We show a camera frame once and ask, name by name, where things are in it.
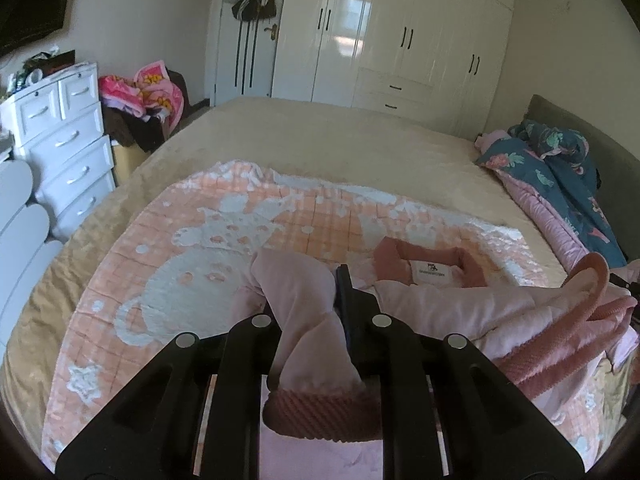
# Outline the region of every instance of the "gold door lock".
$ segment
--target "gold door lock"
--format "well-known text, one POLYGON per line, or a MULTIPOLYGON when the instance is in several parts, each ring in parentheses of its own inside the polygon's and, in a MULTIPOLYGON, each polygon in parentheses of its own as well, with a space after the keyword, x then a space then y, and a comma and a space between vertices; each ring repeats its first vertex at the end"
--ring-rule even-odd
POLYGON ((265 32, 267 32, 267 30, 271 31, 271 41, 276 41, 278 39, 278 24, 274 23, 273 27, 267 27, 264 29, 265 32))

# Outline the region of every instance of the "silver screw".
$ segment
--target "silver screw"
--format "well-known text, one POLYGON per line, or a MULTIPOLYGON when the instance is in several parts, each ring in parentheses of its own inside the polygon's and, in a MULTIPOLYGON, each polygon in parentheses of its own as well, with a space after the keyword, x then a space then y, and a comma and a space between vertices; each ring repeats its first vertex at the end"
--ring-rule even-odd
POLYGON ((449 337, 447 337, 447 343, 452 348, 462 350, 466 346, 466 337, 460 334, 451 334, 449 337))
POLYGON ((389 316, 385 316, 384 314, 378 314, 374 316, 372 322, 375 326, 379 326, 380 328, 386 328, 391 325, 391 318, 389 316))
POLYGON ((196 338, 193 334, 180 334, 175 339, 175 344, 180 348, 189 348, 196 342, 196 338))
POLYGON ((265 328, 271 324, 271 317, 266 314, 258 314, 251 320, 251 324, 256 328, 265 328))

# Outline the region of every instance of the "white drawer handle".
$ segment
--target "white drawer handle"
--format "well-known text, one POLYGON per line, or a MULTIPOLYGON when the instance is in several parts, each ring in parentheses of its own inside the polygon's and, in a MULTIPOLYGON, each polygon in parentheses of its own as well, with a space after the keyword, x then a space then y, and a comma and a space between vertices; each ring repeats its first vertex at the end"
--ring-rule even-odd
POLYGON ((82 216, 84 213, 89 211, 89 209, 91 209, 94 206, 96 200, 97 200, 97 198, 95 196, 93 196, 91 198, 91 200, 89 200, 89 205, 87 206, 87 208, 86 209, 82 209, 82 211, 78 211, 76 214, 78 216, 82 216))
POLYGON ((49 110, 48 106, 45 106, 42 110, 37 111, 34 114, 31 114, 30 116, 27 116, 28 119, 34 119, 40 115, 42 115, 43 113, 45 113, 47 110, 49 110))
POLYGON ((80 90, 78 92, 71 92, 71 97, 76 97, 77 95, 86 94, 89 90, 90 90, 90 88, 86 87, 83 90, 80 90))
POLYGON ((76 130, 71 134, 71 137, 69 137, 67 140, 61 140, 60 142, 56 142, 53 146, 56 148, 59 148, 60 146, 64 146, 65 144, 68 144, 72 140, 74 140, 78 135, 80 135, 80 132, 76 130))
POLYGON ((82 168, 81 173, 76 176, 75 178, 70 178, 69 180, 66 181, 67 184, 71 185, 71 184, 75 184, 78 180, 80 180, 82 177, 84 177, 87 173, 89 173, 89 170, 91 168, 89 168, 88 166, 85 166, 84 168, 82 168))

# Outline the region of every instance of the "headboard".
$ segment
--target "headboard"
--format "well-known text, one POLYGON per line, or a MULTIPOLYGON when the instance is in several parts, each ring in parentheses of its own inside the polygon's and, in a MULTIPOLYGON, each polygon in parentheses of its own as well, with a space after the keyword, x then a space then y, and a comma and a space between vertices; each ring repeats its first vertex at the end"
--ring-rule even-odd
POLYGON ((602 179, 598 203, 626 256, 640 258, 640 160, 592 124, 539 95, 532 97, 525 119, 583 134, 602 179))

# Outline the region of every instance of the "white clothing tag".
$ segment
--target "white clothing tag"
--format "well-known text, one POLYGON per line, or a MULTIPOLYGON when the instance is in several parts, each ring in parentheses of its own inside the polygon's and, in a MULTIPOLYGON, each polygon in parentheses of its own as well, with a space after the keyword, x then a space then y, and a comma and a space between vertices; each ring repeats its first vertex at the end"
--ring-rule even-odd
POLYGON ((451 267, 444 264, 434 264, 431 262, 418 262, 412 260, 411 274, 416 285, 453 285, 453 273, 451 267))

